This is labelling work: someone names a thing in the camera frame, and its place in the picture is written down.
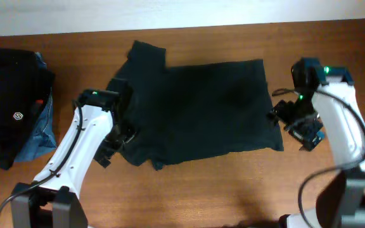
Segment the dark green t-shirt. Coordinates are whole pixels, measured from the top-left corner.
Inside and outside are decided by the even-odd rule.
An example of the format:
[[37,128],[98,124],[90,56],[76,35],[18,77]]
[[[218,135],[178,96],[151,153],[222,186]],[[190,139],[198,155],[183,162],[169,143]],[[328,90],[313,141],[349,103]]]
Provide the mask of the dark green t-shirt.
[[125,120],[136,131],[121,147],[132,165],[155,170],[226,155],[284,149],[268,119],[272,101],[261,59],[167,66],[166,50],[135,41],[116,72],[132,88]]

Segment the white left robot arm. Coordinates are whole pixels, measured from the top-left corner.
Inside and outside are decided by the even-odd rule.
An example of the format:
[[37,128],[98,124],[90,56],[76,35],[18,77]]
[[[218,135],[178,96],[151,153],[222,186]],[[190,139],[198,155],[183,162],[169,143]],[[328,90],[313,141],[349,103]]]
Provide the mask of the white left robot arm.
[[124,79],[106,90],[86,89],[74,103],[74,117],[46,166],[30,184],[18,183],[5,201],[13,227],[89,227],[79,201],[84,177],[93,161],[110,157],[136,134],[124,112],[132,97]]

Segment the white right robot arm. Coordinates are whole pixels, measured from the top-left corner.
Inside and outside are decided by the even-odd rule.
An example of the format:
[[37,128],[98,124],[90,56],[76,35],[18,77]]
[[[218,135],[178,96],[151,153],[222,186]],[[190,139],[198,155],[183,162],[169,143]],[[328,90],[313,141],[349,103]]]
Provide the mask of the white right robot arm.
[[[324,66],[317,58],[301,58],[291,67],[293,89],[277,89],[296,101],[281,100],[267,115],[282,122],[302,149],[312,151],[324,138],[334,166],[307,176],[298,189],[298,214],[283,215],[278,227],[365,227],[365,123],[356,100],[355,81],[343,66]],[[336,172],[311,210],[303,191],[314,178]]]

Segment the folded blue jeans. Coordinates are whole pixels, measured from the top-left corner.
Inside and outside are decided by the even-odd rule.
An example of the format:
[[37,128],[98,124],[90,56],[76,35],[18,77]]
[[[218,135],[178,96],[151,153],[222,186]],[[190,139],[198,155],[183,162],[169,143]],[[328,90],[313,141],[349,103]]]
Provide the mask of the folded blue jeans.
[[52,86],[55,74],[38,52],[13,51],[18,74],[13,86],[11,162],[30,162],[57,147],[53,133]]

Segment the black folded garment with logo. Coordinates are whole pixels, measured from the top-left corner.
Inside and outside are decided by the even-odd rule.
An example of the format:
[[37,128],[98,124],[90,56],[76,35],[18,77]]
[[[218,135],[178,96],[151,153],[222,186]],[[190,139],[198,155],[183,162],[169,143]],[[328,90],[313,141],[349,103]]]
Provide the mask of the black folded garment with logo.
[[55,75],[40,53],[0,48],[0,168],[37,140]]

